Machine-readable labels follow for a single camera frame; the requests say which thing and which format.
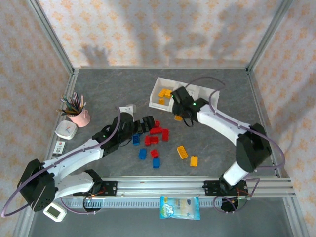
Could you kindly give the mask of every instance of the white clock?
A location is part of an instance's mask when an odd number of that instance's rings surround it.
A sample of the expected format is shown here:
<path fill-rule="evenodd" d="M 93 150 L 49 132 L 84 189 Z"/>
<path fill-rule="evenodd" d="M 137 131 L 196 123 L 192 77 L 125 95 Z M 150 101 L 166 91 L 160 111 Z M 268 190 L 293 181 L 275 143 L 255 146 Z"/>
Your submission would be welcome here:
<path fill-rule="evenodd" d="M 67 210 L 65 208 L 53 202 L 48 205 L 43 212 L 45 216 L 48 216 L 56 222 L 61 222 L 67 214 Z"/>
<path fill-rule="evenodd" d="M 77 129 L 78 128 L 77 128 L 77 125 L 75 123 L 64 120 L 64 121 L 61 121 L 60 124 L 58 124 L 58 126 L 55 130 L 55 133 L 60 138 L 70 140 L 76 134 Z"/>

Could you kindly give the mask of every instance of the floral wall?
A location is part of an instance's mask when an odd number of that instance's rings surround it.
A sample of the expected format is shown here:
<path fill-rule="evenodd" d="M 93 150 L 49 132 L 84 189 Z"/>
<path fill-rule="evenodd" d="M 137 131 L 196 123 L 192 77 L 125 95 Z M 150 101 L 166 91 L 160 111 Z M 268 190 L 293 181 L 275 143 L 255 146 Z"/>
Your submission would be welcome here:
<path fill-rule="evenodd" d="M 258 62 L 255 87 L 285 151 L 311 236 L 316 233 L 316 1 L 296 0 Z"/>
<path fill-rule="evenodd" d="M 74 67 L 245 68 L 281 0 L 39 0 Z"/>
<path fill-rule="evenodd" d="M 0 4 L 0 208 L 29 161 L 43 160 L 69 75 L 25 0 Z M 19 195 L 8 211 L 25 205 Z M 0 217 L 13 234 L 19 214 Z"/>

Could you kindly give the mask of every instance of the red lego brick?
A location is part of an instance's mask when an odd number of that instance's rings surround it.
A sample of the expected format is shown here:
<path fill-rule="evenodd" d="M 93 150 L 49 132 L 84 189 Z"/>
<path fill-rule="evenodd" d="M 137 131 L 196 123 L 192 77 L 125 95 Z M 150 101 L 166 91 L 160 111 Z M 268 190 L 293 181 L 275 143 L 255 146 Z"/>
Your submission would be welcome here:
<path fill-rule="evenodd" d="M 158 153 L 157 150 L 152 150 L 152 151 L 150 152 L 150 154 L 152 154 L 152 157 L 153 157 L 153 158 L 158 158 L 158 157 L 159 157 L 159 153 Z"/>
<path fill-rule="evenodd" d="M 161 127 L 154 127 L 150 130 L 150 135 L 155 135 L 162 133 L 162 128 Z"/>
<path fill-rule="evenodd" d="M 156 121 L 154 127 L 159 127 L 160 126 L 160 122 Z"/>
<path fill-rule="evenodd" d="M 150 137 L 150 143 L 151 144 L 158 144 L 159 138 L 158 137 Z"/>
<path fill-rule="evenodd" d="M 161 138 L 161 140 L 163 142 L 169 141 L 169 129 L 163 129 L 162 130 L 162 138 Z"/>
<path fill-rule="evenodd" d="M 145 137 L 145 146 L 150 146 L 150 145 L 151 145 L 150 137 L 146 136 Z"/>

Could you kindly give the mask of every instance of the pen holder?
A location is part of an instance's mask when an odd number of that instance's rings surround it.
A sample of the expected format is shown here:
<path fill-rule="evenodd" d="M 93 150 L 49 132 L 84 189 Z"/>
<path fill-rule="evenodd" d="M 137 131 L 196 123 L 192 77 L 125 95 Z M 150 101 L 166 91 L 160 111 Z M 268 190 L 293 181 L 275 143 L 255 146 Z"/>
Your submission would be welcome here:
<path fill-rule="evenodd" d="M 72 122 L 77 124 L 78 127 L 85 127 L 90 122 L 90 115 L 88 114 L 88 110 L 83 109 L 80 114 L 77 116 L 69 117 Z"/>

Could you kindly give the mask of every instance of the plastic bag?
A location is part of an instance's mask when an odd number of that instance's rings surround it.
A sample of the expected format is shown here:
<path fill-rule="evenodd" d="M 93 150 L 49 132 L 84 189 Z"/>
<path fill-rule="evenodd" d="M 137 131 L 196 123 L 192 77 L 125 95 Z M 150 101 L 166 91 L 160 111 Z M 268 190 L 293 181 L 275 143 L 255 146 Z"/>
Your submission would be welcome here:
<path fill-rule="evenodd" d="M 200 220 L 199 199 L 160 197 L 160 218 Z"/>

